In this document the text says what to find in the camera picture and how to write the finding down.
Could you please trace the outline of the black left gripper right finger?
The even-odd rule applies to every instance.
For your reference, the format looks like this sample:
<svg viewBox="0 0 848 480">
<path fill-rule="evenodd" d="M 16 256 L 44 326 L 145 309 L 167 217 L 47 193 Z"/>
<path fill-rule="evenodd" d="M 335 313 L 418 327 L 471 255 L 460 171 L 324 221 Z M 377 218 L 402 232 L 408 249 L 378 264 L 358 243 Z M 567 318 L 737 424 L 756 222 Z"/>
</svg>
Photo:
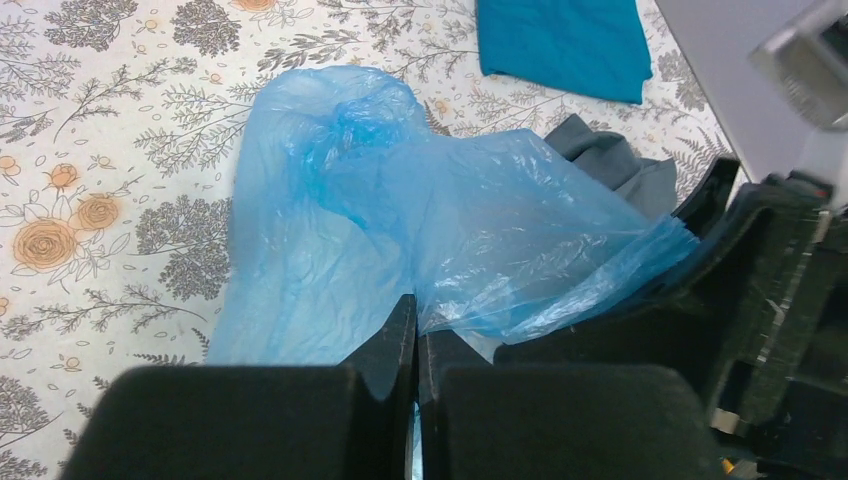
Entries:
<svg viewBox="0 0 848 480">
<path fill-rule="evenodd" d="M 418 339 L 427 479 L 721 479 L 701 404 L 675 371 L 494 365 L 455 333 Z"/>
</svg>

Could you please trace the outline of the blue plastic trash bag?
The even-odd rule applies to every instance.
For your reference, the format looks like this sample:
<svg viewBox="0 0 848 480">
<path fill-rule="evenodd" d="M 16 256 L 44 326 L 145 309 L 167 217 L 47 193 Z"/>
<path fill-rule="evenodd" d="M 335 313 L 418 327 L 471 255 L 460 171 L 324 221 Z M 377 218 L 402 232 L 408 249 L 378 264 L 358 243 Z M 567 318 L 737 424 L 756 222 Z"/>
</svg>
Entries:
<svg viewBox="0 0 848 480">
<path fill-rule="evenodd" d="M 379 69 L 290 70 L 246 124 L 207 361 L 337 364 L 405 294 L 419 333 L 491 358 L 610 309 L 697 246 L 529 130 L 438 135 Z"/>
</svg>

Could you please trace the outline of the teal folded cloth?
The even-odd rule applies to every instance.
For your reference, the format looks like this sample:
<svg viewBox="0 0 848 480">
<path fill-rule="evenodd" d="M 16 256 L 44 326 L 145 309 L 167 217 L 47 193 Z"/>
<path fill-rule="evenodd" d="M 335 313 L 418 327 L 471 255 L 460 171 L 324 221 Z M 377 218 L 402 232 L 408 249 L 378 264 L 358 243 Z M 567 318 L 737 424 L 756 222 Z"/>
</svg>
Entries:
<svg viewBox="0 0 848 480">
<path fill-rule="evenodd" d="M 481 0 L 481 72 L 587 97 L 643 102 L 651 57 L 633 0 Z"/>
</svg>

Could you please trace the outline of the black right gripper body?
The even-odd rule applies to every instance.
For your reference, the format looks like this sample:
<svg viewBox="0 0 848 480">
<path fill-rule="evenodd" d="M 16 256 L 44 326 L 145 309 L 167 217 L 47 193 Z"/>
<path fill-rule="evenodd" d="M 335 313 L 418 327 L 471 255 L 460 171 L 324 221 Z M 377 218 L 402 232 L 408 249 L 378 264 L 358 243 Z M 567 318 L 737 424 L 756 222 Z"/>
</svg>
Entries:
<svg viewBox="0 0 848 480">
<path fill-rule="evenodd" d="M 847 475 L 847 219 L 803 171 L 741 187 L 696 250 L 615 307 L 499 364 L 654 364 L 768 477 Z"/>
</svg>

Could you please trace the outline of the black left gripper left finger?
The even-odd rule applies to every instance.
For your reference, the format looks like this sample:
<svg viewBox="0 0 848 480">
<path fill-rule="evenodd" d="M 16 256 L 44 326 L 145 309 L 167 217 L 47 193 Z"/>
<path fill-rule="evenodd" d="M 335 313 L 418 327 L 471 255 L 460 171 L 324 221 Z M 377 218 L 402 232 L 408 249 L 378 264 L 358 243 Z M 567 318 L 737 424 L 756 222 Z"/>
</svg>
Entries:
<svg viewBox="0 0 848 480">
<path fill-rule="evenodd" d="M 405 479 L 416 301 L 335 366 L 143 367 L 105 392 L 65 479 Z"/>
</svg>

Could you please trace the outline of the grey-blue crumpled cloth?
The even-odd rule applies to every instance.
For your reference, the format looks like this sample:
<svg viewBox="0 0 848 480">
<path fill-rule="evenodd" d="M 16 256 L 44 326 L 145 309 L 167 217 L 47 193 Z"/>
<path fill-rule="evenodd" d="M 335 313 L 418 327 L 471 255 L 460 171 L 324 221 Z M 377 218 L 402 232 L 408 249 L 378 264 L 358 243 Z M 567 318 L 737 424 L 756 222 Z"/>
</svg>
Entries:
<svg viewBox="0 0 848 480">
<path fill-rule="evenodd" d="M 675 161 L 641 157 L 618 133 L 593 130 L 572 114 L 545 142 L 649 219 L 670 214 L 677 205 Z"/>
</svg>

